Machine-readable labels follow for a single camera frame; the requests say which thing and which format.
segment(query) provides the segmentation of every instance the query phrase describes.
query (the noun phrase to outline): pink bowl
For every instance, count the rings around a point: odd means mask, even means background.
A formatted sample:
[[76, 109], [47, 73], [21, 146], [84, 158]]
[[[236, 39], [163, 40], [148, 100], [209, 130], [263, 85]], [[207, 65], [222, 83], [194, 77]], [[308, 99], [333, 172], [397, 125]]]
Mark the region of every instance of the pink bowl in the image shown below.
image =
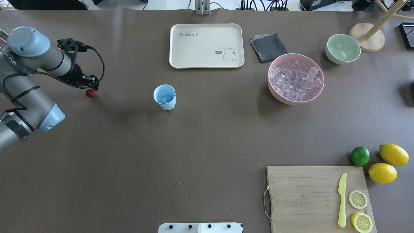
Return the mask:
[[[320, 76], [320, 78], [322, 79], [322, 86], [319, 88], [318, 92], [316, 92], [316, 94], [309, 100], [306, 101], [293, 101], [293, 100], [289, 100], [281, 95], [279, 95], [276, 90], [272, 87], [272, 85], [270, 84], [270, 78], [269, 78], [269, 72], [270, 69], [272, 69], [275, 66], [278, 65], [283, 65], [286, 61], [299, 61], [299, 62], [303, 62], [306, 65], [308, 65], [309, 67], [316, 67], [319, 69], [319, 73], [318, 75]], [[269, 70], [267, 71], [267, 85], [269, 86], [269, 90], [272, 93], [272, 95], [279, 100], [282, 103], [285, 104], [291, 104], [291, 105], [299, 105], [299, 104], [304, 104], [307, 103], [311, 100], [314, 100], [316, 97], [319, 96], [319, 94], [322, 92], [323, 87], [325, 86], [325, 79], [323, 77], [323, 73], [321, 68], [318, 66], [318, 64], [316, 64], [316, 62], [314, 62], [312, 59], [308, 58], [307, 56], [301, 55], [301, 54], [297, 54], [297, 53], [287, 53], [284, 55], [281, 55], [279, 57], [277, 57], [275, 60], [273, 60], [273, 62], [270, 64]]]

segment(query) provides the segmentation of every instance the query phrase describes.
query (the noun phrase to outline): light blue joint cap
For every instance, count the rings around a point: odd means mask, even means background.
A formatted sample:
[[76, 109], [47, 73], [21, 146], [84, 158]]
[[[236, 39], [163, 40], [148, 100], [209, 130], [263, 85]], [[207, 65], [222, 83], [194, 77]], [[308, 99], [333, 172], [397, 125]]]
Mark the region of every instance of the light blue joint cap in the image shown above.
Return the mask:
[[45, 119], [39, 126], [39, 130], [47, 132], [49, 129], [55, 127], [61, 121], [65, 119], [65, 114], [60, 110], [57, 104], [55, 104], [50, 112], [46, 115]]
[[19, 56], [35, 57], [44, 54], [51, 46], [49, 38], [33, 27], [18, 27], [8, 36], [11, 50]]

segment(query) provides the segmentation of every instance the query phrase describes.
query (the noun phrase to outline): green bowl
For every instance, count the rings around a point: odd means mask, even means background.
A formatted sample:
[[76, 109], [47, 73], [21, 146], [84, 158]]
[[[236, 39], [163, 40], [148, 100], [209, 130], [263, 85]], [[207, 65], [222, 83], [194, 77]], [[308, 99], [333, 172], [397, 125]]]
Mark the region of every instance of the green bowl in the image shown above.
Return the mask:
[[331, 62], [345, 65], [359, 58], [361, 48], [354, 38], [345, 34], [335, 34], [328, 39], [325, 53]]

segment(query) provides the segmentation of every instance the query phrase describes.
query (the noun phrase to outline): wooden cutting board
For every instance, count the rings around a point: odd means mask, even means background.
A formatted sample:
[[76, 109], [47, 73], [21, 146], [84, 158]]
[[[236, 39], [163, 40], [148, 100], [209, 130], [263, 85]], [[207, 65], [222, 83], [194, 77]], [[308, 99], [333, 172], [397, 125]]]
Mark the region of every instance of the wooden cutting board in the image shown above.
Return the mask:
[[[338, 185], [344, 172], [347, 173], [347, 222], [340, 228]], [[267, 182], [273, 233], [357, 233], [352, 227], [351, 215], [358, 211], [371, 218], [371, 232], [377, 232], [361, 167], [268, 166]], [[349, 203], [349, 193], [354, 190], [363, 192], [368, 198], [365, 209], [356, 209]]]

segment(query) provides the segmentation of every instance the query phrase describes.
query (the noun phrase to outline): yellow lemon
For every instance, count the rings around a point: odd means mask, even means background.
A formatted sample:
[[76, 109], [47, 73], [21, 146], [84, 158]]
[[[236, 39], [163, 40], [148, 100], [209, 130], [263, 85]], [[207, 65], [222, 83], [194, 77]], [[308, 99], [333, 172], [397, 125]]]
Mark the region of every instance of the yellow lemon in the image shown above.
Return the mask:
[[372, 230], [371, 218], [362, 212], [355, 212], [351, 216], [351, 223], [359, 233], [368, 233]]
[[397, 171], [389, 164], [376, 163], [368, 169], [368, 175], [377, 183], [388, 184], [397, 178]]
[[408, 162], [408, 153], [394, 144], [380, 145], [380, 156], [386, 163], [393, 166], [405, 166]]
[[365, 194], [359, 190], [354, 190], [349, 194], [349, 202], [357, 209], [363, 209], [368, 204]]

